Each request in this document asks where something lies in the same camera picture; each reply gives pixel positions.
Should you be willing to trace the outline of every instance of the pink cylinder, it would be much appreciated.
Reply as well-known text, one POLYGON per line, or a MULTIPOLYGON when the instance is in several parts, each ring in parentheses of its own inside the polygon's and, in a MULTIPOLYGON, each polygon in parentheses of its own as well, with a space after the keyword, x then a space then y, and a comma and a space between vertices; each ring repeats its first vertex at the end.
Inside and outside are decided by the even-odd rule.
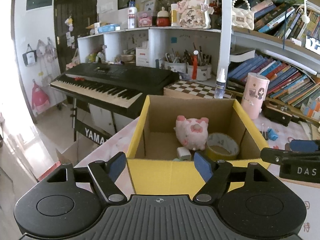
POLYGON ((248 73, 241 106, 252 120, 257 119, 261 112, 269 83, 270 80, 264 76, 248 73))

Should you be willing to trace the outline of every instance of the pink stuffed animal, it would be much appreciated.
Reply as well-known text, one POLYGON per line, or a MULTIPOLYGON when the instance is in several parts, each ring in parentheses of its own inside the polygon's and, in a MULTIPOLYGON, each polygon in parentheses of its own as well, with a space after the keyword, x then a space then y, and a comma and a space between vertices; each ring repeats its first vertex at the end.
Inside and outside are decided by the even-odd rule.
POLYGON ((209 119, 186 119, 179 115, 176 120, 176 136, 179 142, 189 150, 204 150, 208 138, 209 119))

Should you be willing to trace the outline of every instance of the red book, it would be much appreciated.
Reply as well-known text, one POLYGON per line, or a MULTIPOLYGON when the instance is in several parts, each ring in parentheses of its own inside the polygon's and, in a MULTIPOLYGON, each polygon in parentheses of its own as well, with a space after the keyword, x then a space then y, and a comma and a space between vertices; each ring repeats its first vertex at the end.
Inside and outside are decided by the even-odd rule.
POLYGON ((267 95, 270 95, 272 92, 278 90, 279 88, 285 86, 286 84, 288 84, 289 82, 291 82, 292 80, 294 80, 295 78, 301 76, 300 72, 297 72, 295 74, 293 74, 291 77, 287 78, 285 81, 281 82, 279 85, 275 86, 274 88, 268 90, 267 95))
MULTIPOLYGON (((273 61, 273 58, 268 59, 265 63, 262 63, 259 67, 257 67, 255 70, 252 70, 251 73, 258 73, 260 70, 268 66, 273 61)), ((241 79, 242 82, 247 81, 247 76, 245 76, 243 79, 241 79)))
POLYGON ((286 66, 287 66, 287 64, 283 62, 280 66, 276 67, 273 71, 268 73, 266 75, 266 78, 268 78, 268 79, 272 78, 274 74, 277 74, 279 71, 283 70, 286 66))

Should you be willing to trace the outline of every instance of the quilted purse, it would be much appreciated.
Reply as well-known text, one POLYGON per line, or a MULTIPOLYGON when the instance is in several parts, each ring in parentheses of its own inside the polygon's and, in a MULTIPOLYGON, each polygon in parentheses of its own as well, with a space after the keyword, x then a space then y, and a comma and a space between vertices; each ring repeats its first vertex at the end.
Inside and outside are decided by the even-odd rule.
POLYGON ((250 10, 250 4, 247 0, 243 0, 248 9, 235 8, 235 3, 238 0, 232 1, 232 26, 246 28, 249 30, 254 29, 254 12, 250 10))

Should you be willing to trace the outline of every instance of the yellow tape roll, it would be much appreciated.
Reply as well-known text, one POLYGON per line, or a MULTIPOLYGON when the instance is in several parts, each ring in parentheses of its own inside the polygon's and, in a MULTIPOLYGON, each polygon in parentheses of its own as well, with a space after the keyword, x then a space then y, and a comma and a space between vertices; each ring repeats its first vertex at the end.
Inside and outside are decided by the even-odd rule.
POLYGON ((224 133, 212 133, 208 136, 205 154, 213 161, 233 161, 239 154, 239 146, 224 133))

